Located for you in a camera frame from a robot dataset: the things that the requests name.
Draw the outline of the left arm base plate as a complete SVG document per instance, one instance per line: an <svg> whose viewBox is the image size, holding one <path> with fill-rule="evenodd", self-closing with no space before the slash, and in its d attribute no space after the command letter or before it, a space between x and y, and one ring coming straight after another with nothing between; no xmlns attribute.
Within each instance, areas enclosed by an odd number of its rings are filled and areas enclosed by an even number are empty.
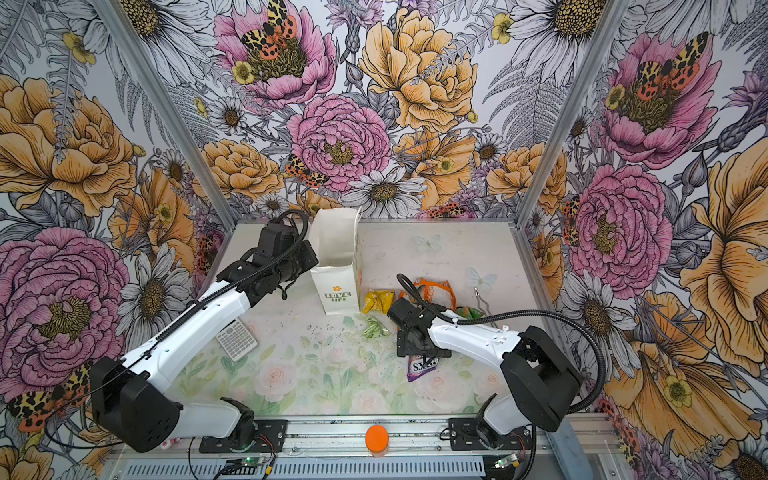
<svg viewBox="0 0 768 480"><path fill-rule="evenodd" d="M229 437L203 437L198 449L204 454L280 453L287 427L287 420L257 419Z"/></svg>

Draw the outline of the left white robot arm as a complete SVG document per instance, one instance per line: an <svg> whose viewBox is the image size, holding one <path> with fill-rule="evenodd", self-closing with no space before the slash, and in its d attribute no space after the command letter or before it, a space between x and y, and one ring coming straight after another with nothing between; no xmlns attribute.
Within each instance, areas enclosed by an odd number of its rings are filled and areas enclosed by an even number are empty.
<svg viewBox="0 0 768 480"><path fill-rule="evenodd" d="M216 275L214 283L167 327L121 359L101 359L90 370L96 424L134 451L170 439L210 438L244 451L256 439L253 411L223 397L194 404L167 395L186 365L221 331L266 296L285 294L318 263L309 219L290 210L268 221L255 247Z"/></svg>

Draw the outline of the white paper bag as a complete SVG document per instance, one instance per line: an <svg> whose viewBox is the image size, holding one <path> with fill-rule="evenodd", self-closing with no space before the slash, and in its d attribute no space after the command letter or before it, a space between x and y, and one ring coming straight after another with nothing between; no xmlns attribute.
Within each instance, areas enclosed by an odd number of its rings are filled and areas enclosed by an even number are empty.
<svg viewBox="0 0 768 480"><path fill-rule="evenodd" d="M318 259L310 273L327 315L361 311L360 218L356 208L319 210L310 227L309 241Z"/></svg>

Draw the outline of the purple Fox's candy bag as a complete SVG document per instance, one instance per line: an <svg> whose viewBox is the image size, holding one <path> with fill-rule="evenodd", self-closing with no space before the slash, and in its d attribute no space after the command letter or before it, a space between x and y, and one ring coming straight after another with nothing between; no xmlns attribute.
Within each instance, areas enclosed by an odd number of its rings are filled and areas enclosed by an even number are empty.
<svg viewBox="0 0 768 480"><path fill-rule="evenodd" d="M409 383L434 371L439 364L437 357L413 355L408 357L406 378Z"/></svg>

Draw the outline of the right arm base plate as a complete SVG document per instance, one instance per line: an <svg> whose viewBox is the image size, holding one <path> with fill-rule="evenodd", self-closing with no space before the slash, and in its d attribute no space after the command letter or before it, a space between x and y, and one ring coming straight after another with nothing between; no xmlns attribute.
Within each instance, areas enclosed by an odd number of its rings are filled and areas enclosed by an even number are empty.
<svg viewBox="0 0 768 480"><path fill-rule="evenodd" d="M532 435L525 427L502 435L478 418L452 417L441 438L450 443L452 451L530 451Z"/></svg>

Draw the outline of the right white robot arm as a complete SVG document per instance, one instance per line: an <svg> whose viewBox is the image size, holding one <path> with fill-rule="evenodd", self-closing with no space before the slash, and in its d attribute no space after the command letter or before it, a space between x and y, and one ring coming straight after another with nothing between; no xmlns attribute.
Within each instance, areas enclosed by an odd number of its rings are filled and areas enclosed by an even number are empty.
<svg viewBox="0 0 768 480"><path fill-rule="evenodd" d="M397 355L431 361L461 354L494 369L509 391L485 401L470 428L471 439L498 449L518 428L555 432L578 410L575 400L584 378L545 330L471 325L453 311L436 314L431 307L405 298L390 307L387 316L398 328Z"/></svg>

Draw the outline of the green snack packet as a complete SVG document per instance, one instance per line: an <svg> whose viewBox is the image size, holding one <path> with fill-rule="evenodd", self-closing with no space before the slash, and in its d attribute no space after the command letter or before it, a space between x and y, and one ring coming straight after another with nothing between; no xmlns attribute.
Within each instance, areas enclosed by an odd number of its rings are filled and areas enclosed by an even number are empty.
<svg viewBox="0 0 768 480"><path fill-rule="evenodd" d="M477 320L483 318L486 313L478 308L475 307L469 307L469 306L460 306L458 307L455 312L463 319L467 320Z"/></svg>

